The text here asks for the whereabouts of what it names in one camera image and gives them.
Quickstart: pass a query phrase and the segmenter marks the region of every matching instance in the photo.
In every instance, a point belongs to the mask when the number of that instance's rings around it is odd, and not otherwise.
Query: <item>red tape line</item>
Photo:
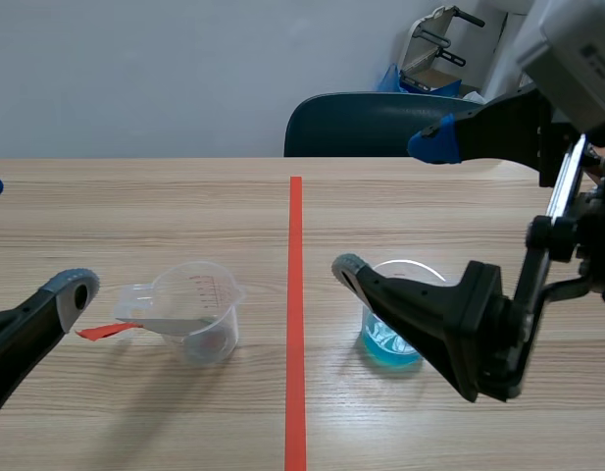
[[[112,326],[103,326],[96,327],[95,329],[84,329],[83,331],[78,331],[78,334],[83,339],[98,341],[108,337],[112,337],[119,332],[127,331],[129,329],[142,329],[143,326],[135,323],[121,323],[121,324],[113,324]]]
[[[286,300],[284,471],[306,471],[302,178],[291,177]]]

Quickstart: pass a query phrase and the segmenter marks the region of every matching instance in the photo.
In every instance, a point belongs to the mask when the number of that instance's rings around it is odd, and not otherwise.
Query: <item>blue liquid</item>
[[[407,366],[422,357],[413,346],[389,329],[369,309],[364,310],[364,319],[361,333],[363,343],[380,363],[393,367]]]

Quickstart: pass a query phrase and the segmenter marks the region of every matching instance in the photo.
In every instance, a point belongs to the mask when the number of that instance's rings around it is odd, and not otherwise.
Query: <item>wood grain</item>
[[[370,363],[335,256],[412,258],[455,281],[482,260],[511,290],[549,198],[517,166],[388,159],[0,161],[0,310],[79,266],[102,289],[77,329],[108,322],[122,285],[184,261],[227,266],[249,294],[240,346],[216,368],[176,364],[154,335],[67,336],[0,413],[0,470],[283,468],[291,175],[304,178],[310,470],[605,470],[595,296],[549,308],[509,404],[468,404],[426,364],[398,375]]]

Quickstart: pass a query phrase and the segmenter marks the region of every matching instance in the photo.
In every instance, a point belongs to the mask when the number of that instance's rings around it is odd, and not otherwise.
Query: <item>robotic arm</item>
[[[605,147],[605,0],[537,0],[516,54],[534,85],[447,116],[409,142],[410,155],[428,163],[495,155],[539,171],[540,185],[554,187],[529,227],[513,297],[502,292],[499,267],[475,261],[451,288],[385,278],[356,255],[332,267],[469,401],[520,395],[548,303],[592,291],[605,300],[605,158],[593,151]],[[580,193],[590,169],[598,187]],[[574,255],[580,276],[549,285],[551,263]]]

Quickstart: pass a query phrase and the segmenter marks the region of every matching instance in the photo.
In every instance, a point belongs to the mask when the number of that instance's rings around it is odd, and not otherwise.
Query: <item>measuring cup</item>
[[[391,260],[374,269],[386,278],[402,278],[443,286],[446,280],[426,265],[412,260]],[[370,354],[381,364],[404,367],[421,358],[420,353],[387,327],[367,306],[363,306],[361,338]]]
[[[123,287],[114,315],[161,334],[182,363],[208,365],[224,360],[236,347],[236,306],[244,297],[226,268],[189,262],[151,285]]]

